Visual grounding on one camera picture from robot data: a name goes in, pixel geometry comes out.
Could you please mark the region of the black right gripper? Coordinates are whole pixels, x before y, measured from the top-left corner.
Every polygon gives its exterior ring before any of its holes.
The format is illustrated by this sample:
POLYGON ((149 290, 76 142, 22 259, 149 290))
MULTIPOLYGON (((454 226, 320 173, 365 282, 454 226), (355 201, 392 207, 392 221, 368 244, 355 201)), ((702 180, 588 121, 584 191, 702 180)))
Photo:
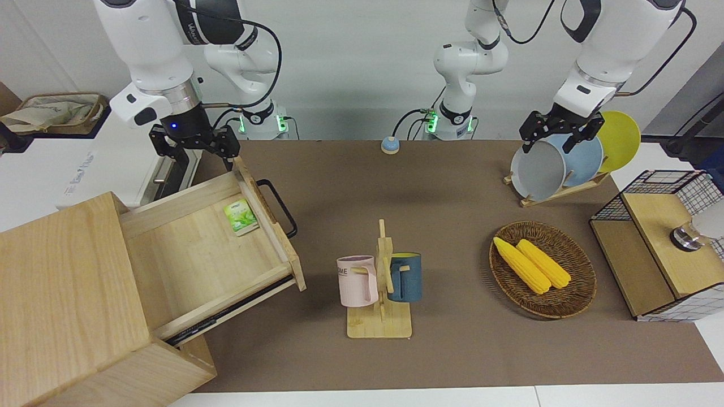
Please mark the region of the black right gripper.
POLYGON ((160 157, 168 157, 182 169, 187 169, 189 157, 184 149, 212 149, 212 154, 224 160, 227 171, 233 169, 234 160, 240 152, 235 132, 229 125, 213 131, 202 104, 184 113, 162 118, 160 123, 162 126, 153 125, 149 131, 150 141, 160 157), (171 144, 166 136, 176 144, 171 144))

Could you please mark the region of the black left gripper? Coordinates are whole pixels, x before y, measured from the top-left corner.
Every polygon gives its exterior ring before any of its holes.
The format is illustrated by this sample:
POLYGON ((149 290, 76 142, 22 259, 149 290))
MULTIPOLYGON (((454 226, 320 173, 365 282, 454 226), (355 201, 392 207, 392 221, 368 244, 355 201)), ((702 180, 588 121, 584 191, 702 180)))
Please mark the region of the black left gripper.
POLYGON ((566 134, 569 137, 563 144, 563 151, 569 154, 574 147, 583 141, 592 141, 605 123, 601 112, 595 113, 592 118, 585 118, 570 110, 553 104, 548 114, 532 111, 528 114, 518 132, 523 141, 523 152, 528 154, 537 141, 553 134, 566 134))

